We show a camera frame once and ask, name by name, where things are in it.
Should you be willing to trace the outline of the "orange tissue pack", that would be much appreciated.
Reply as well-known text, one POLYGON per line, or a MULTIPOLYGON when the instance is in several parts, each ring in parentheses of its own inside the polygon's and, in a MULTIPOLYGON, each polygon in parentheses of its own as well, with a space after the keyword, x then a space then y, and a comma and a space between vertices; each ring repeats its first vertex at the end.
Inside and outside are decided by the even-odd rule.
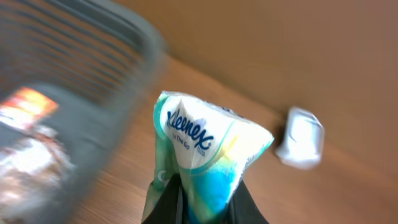
POLYGON ((27 131, 57 109, 57 102, 33 88, 23 86, 1 102, 1 123, 27 131))

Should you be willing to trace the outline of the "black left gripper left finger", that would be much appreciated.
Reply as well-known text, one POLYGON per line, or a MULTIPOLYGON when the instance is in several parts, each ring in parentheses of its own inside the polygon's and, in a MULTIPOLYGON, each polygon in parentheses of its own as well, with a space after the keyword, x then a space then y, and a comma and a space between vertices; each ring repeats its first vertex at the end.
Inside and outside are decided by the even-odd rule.
POLYGON ((142 224, 183 223, 183 188, 180 175, 174 174, 163 187, 163 190, 156 189, 154 180, 149 184, 142 224))

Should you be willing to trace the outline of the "Kleenex tissue pack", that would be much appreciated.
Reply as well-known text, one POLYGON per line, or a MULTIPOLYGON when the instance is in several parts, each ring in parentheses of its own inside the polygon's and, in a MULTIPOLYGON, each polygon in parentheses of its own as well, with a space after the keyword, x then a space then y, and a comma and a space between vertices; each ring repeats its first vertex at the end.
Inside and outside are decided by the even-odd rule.
POLYGON ((270 131, 234 111, 175 91, 160 94, 153 122, 155 170, 144 220, 177 174, 188 222, 221 221, 244 172, 274 141, 270 131))

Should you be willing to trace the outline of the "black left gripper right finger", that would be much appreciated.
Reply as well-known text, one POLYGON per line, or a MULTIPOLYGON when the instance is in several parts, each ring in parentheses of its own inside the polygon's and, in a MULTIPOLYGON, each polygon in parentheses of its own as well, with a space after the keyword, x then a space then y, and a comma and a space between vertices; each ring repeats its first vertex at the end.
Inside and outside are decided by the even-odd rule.
POLYGON ((242 181, 228 205, 227 224, 269 224, 242 181))

